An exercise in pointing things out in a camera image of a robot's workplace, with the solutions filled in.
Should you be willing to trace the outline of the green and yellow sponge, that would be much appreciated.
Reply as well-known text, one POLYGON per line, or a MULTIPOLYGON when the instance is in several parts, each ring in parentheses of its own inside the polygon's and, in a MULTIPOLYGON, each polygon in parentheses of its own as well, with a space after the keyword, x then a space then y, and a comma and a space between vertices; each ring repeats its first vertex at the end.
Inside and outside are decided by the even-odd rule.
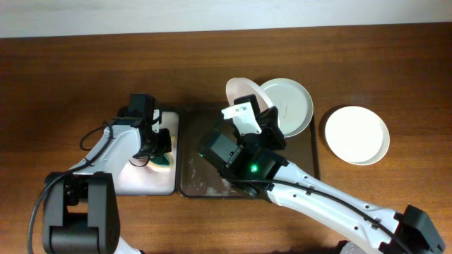
POLYGON ((170 167, 174 163, 172 152, 172 137, 158 140, 157 147, 150 157, 150 163, 154 167, 170 167))

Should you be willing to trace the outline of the light green stained plate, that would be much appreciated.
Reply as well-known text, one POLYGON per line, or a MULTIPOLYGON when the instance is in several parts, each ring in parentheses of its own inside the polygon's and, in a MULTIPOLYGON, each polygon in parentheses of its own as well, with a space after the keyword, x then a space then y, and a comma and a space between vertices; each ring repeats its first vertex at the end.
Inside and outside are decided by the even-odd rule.
POLYGON ((275 78, 262 84, 261 89, 278 108, 279 127, 286 138, 300 134, 309 126, 314 115, 314 103, 300 83, 288 78, 275 78))

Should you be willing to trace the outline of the pink stained plate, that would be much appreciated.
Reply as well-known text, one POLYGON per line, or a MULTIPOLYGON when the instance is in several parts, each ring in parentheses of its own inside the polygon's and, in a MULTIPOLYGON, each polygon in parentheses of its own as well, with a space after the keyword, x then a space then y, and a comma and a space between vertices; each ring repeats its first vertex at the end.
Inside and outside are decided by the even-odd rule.
POLYGON ((228 80, 225 91, 229 106, 234 105, 236 99, 247 95, 256 96, 260 113, 275 106, 261 87, 248 78, 232 78, 228 80))

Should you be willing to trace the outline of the white stained plate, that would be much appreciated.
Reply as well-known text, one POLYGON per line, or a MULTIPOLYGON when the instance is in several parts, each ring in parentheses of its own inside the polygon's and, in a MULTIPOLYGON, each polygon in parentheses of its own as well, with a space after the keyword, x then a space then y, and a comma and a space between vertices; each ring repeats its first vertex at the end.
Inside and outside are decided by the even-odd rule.
POLYGON ((326 121, 324 135, 334 155, 358 166, 382 160, 391 143, 384 121, 373 111, 358 106, 335 110, 326 121))

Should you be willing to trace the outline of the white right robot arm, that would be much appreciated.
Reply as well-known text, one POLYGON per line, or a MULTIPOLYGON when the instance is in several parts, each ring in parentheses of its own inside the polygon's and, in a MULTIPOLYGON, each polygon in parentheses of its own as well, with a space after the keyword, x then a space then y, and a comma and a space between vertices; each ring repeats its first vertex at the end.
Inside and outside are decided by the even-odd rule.
POLYGON ((403 213, 348 195, 308 175, 277 154, 285 141, 275 107, 255 115, 248 104, 221 111, 235 141, 218 128, 201 143, 200 156, 231 187, 253 199, 290 208, 337 231, 365 253, 443 253, 446 245, 429 215, 409 205, 403 213))

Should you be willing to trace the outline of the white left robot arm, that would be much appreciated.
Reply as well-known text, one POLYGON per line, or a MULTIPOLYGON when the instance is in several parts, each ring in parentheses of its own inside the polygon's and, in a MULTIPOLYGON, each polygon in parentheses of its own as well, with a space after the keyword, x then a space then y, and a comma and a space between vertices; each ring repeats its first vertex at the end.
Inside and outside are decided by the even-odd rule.
POLYGON ((32 214, 43 209, 46 253, 138 253, 121 236, 118 178, 131 159, 150 159, 171 150, 167 129, 159 129, 155 98, 132 94, 127 107, 101 126, 102 137, 67 171, 52 172, 32 214))

